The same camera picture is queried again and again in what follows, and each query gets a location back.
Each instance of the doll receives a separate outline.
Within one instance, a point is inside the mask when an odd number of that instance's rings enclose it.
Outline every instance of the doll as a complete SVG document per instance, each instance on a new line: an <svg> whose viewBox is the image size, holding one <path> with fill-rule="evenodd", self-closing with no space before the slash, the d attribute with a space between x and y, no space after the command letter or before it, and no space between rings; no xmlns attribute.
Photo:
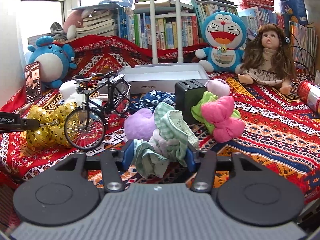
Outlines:
<svg viewBox="0 0 320 240"><path fill-rule="evenodd" d="M253 84L255 81L277 86L280 93L289 95L295 68L284 32L275 24L261 26L257 37L246 46L241 68L244 71L238 75L240 83Z"/></svg>

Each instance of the open red mouth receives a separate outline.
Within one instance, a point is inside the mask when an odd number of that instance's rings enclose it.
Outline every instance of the open red mouth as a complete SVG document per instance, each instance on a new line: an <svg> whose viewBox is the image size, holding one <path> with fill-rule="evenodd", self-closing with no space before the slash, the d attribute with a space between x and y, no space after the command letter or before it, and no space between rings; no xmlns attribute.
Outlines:
<svg viewBox="0 0 320 240"><path fill-rule="evenodd" d="M236 37L235 34L227 33L227 32L211 32L211 36L212 38L214 38L214 40L216 40L216 38L220 38L220 39L228 39L230 40L230 42L232 42Z"/></svg>

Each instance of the navy blue patterned cloth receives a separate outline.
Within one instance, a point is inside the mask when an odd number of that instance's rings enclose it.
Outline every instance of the navy blue patterned cloth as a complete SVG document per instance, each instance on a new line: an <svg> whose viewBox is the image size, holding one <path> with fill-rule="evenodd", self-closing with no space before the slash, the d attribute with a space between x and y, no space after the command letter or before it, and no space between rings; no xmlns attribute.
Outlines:
<svg viewBox="0 0 320 240"><path fill-rule="evenodd" d="M131 112L136 112L142 108L149 108L152 112L154 112L156 106L160 102L165 102L170 106L175 107L175 99L176 96L174 93L165 93L156 90L150 91L140 98L137 95L132 95L129 110Z"/></svg>

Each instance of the pink bow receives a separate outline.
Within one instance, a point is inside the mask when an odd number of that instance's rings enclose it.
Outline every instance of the pink bow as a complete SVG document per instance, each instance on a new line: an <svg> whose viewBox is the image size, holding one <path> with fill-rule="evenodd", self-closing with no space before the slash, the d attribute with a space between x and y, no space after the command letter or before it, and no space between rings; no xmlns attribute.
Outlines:
<svg viewBox="0 0 320 240"><path fill-rule="evenodd" d="M219 143L237 138L244 131L245 123L241 119L230 117L234 107L235 101L231 96L224 96L201 106L202 117L215 126L212 135Z"/></svg>

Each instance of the purple fluffy ball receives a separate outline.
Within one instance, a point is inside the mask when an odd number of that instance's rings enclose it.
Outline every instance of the purple fluffy ball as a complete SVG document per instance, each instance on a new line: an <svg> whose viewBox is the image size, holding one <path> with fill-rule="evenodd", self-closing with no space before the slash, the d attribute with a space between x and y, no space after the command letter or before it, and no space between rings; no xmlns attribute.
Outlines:
<svg viewBox="0 0 320 240"><path fill-rule="evenodd" d="M149 141L155 129L155 118L148 108L138 110L124 121L124 133L128 140Z"/></svg>

